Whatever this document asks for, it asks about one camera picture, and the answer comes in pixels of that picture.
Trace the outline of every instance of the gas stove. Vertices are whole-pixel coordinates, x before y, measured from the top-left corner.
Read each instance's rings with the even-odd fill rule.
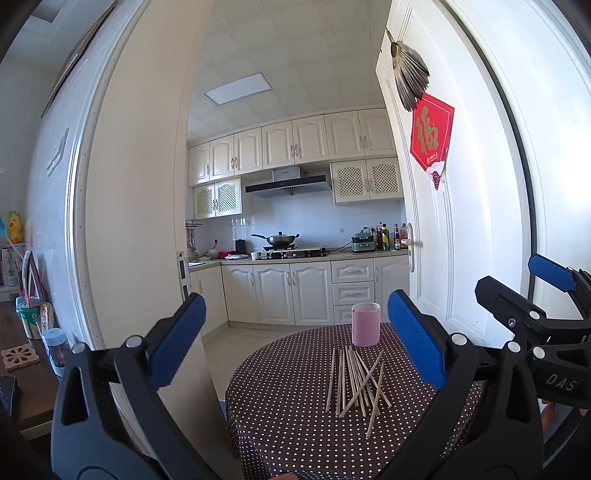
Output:
[[[261,260],[279,260],[290,258],[325,257],[330,253],[325,247],[297,248],[295,245],[289,247],[265,247],[261,252]]]

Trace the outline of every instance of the metal screw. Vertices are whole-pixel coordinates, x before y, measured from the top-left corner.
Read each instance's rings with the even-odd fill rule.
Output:
[[[142,341],[144,339],[142,337],[140,337],[139,335],[134,335],[129,337],[126,341],[125,341],[125,346],[127,348],[137,348],[142,344]]]
[[[85,349],[86,345],[82,342],[78,342],[72,347],[72,353],[82,353]]]
[[[509,342],[507,343],[507,348],[513,353],[521,352],[521,347],[517,342]]]
[[[462,346],[468,343],[468,339],[463,336],[461,333],[454,333],[452,335],[452,343],[454,345]]]
[[[542,360],[546,356],[546,352],[540,346],[535,346],[532,353],[534,354],[534,357],[536,357],[538,360]]]

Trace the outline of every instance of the wooden coaster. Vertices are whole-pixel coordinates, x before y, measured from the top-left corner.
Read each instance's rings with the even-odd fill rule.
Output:
[[[2,350],[2,360],[4,360],[6,370],[10,371],[38,362],[39,355],[35,353],[35,349],[31,345],[26,343],[25,345]]]

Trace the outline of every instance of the drawer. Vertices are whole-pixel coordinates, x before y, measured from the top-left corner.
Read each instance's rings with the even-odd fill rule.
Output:
[[[335,309],[335,325],[351,323],[351,305],[335,305],[333,308]]]
[[[374,282],[333,283],[333,301],[335,305],[374,301]]]
[[[374,259],[337,260],[330,263],[333,283],[352,281],[372,281],[374,279]]]

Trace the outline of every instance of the wok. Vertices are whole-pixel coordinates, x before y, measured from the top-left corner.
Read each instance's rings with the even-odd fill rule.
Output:
[[[257,235],[256,233],[252,233],[251,235],[257,236],[258,238],[264,238],[265,240],[267,240],[269,245],[272,245],[274,247],[287,247],[296,238],[300,236],[299,233],[297,235],[283,235],[283,232],[279,232],[279,235],[273,236]]]

